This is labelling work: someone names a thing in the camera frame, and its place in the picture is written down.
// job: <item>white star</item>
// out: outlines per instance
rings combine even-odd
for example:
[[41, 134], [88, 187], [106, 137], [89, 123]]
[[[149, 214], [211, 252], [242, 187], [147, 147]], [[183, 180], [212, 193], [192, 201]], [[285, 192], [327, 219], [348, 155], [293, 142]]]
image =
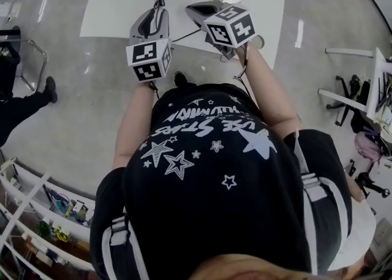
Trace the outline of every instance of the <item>white star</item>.
[[225, 146], [222, 145], [222, 141], [213, 141], [213, 145], [211, 146], [210, 150], [215, 150], [215, 153], [217, 153], [220, 149], [225, 148]]
[[192, 101], [192, 102], [189, 102], [188, 105], [190, 105], [190, 104], [198, 105], [198, 102], [199, 102], [199, 101], [202, 101], [202, 100], [204, 100], [204, 99], [196, 99], [196, 100], [194, 100], [194, 101]]
[[141, 159], [147, 158], [148, 156], [153, 157], [154, 166], [155, 168], [158, 167], [160, 155], [163, 153], [167, 153], [169, 151], [173, 151], [171, 148], [166, 147], [167, 140], [162, 142], [161, 144], [157, 145], [154, 142], [151, 143], [151, 149], [142, 155]]
[[139, 150], [142, 150], [144, 147], [147, 147], [147, 142], [140, 145]]
[[170, 137], [170, 138], [168, 139], [168, 141], [169, 141], [170, 143], [177, 142], [177, 141], [178, 141], [177, 136], [172, 136], [172, 137]]
[[235, 178], [235, 175], [233, 175], [233, 176], [225, 175], [225, 180], [222, 182], [222, 184], [226, 185], [227, 190], [229, 190], [232, 186], [237, 186], [237, 183], [235, 183], [234, 178]]
[[277, 153], [274, 143], [271, 142], [268, 138], [268, 130], [262, 129], [257, 134], [244, 131], [242, 129], [240, 129], [238, 132], [249, 142], [243, 150], [244, 153], [254, 149], [259, 153], [259, 155], [261, 155], [262, 158], [266, 160], [270, 158], [270, 148], [272, 148], [275, 153]]
[[[165, 174], [168, 175], [169, 173], [174, 172], [175, 174], [178, 175], [180, 179], [184, 179], [184, 174], [185, 174], [185, 169], [189, 168], [195, 164], [191, 163], [190, 161], [186, 160], [184, 158], [185, 151], [182, 151], [181, 154], [179, 154], [177, 157], [172, 157], [169, 155], [164, 155], [168, 163], [170, 164], [168, 168], [166, 169]], [[176, 166], [176, 162], [180, 163], [179, 168]]]
[[193, 155], [193, 158], [194, 158], [194, 159], [199, 159], [201, 153], [199, 153], [197, 150], [195, 150], [195, 151], [192, 153], [192, 155]]
[[241, 104], [241, 103], [238, 101], [238, 98], [237, 98], [237, 97], [233, 97], [233, 96], [229, 96], [229, 97], [230, 97], [231, 99], [233, 99], [235, 102]]

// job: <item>tiled floor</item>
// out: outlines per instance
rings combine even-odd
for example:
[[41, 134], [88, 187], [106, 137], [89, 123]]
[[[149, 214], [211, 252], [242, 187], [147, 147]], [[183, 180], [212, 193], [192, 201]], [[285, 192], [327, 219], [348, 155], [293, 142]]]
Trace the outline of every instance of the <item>tiled floor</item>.
[[[113, 158], [116, 130], [135, 81], [126, 67], [126, 39], [79, 37], [88, 0], [17, 0], [18, 16], [7, 24], [20, 25], [49, 55], [45, 76], [58, 84], [59, 102], [18, 126], [2, 148], [39, 172], [50, 171], [66, 186], [95, 194]], [[303, 21], [303, 39], [296, 44]], [[325, 110], [328, 100], [318, 88], [336, 90], [335, 75], [371, 72], [370, 59], [328, 56], [325, 47], [390, 53], [390, 34], [370, 0], [286, 0], [274, 73], [295, 101], [307, 127], [330, 133], [342, 162], [354, 152], [349, 122], [334, 125], [336, 112]], [[34, 81], [39, 61], [22, 48], [24, 72]], [[170, 72], [185, 70], [197, 83], [231, 82], [237, 62], [221, 63], [218, 55], [175, 47]], [[170, 87], [170, 77], [160, 91]], [[28, 90], [20, 81], [16, 95]]]

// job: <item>black t-shirt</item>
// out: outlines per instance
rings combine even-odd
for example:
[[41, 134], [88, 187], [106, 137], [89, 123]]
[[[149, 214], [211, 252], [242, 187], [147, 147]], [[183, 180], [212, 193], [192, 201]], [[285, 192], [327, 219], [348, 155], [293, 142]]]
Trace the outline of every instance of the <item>black t-shirt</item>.
[[[220, 254], [252, 255], [309, 272], [294, 135], [281, 140], [248, 98], [234, 94], [211, 89], [169, 101], [159, 105], [151, 134], [127, 168], [112, 171], [100, 185], [91, 232], [94, 266], [102, 229], [125, 205], [150, 279], [187, 279]], [[309, 171], [339, 188], [350, 228], [350, 194], [331, 137], [305, 130], [299, 141]], [[336, 202], [327, 195], [312, 206], [320, 273], [341, 242]]]

